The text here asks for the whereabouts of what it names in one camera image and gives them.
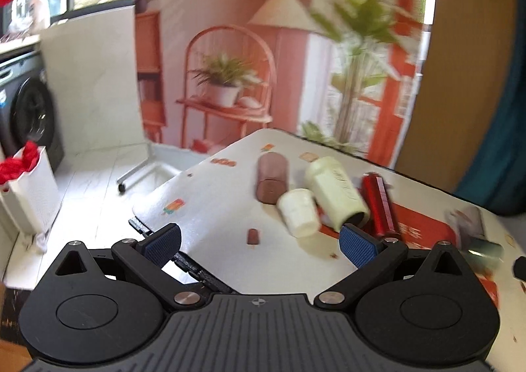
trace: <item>popsicle sticker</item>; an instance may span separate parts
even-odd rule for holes
[[[165,206],[162,209],[162,214],[171,215],[176,210],[181,209],[184,205],[185,205],[185,202],[182,199],[178,198],[177,200],[172,201],[169,205]]]
[[[222,164],[223,166],[235,167],[237,162],[229,160],[227,158],[213,158],[210,160],[213,164]]]
[[[259,244],[259,230],[251,228],[247,231],[247,245],[254,246]]]
[[[514,238],[512,236],[510,236],[509,234],[506,234],[504,237],[506,238],[507,243],[511,247],[515,247],[515,240],[514,240]]]
[[[312,163],[313,161],[319,159],[319,156],[313,152],[304,152],[299,156],[300,159],[305,160],[307,163]]]
[[[275,147],[274,144],[267,144],[264,147],[262,147],[261,152],[269,152],[274,147]]]

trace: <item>teal curtain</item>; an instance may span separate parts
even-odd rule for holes
[[[526,0],[517,0],[514,53],[502,98],[455,194],[498,215],[526,212]]]

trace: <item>backdrop poster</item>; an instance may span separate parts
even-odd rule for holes
[[[424,0],[137,0],[147,136],[214,154],[278,128],[388,166]]]

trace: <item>white plant pot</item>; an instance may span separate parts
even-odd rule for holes
[[[223,108],[231,108],[236,102],[239,89],[239,87],[207,84],[206,100]]]

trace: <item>red tissue paper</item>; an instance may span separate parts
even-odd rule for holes
[[[38,146],[34,142],[27,141],[22,158],[9,157],[0,163],[0,185],[5,184],[8,180],[15,180],[23,172],[32,171],[40,159]]]

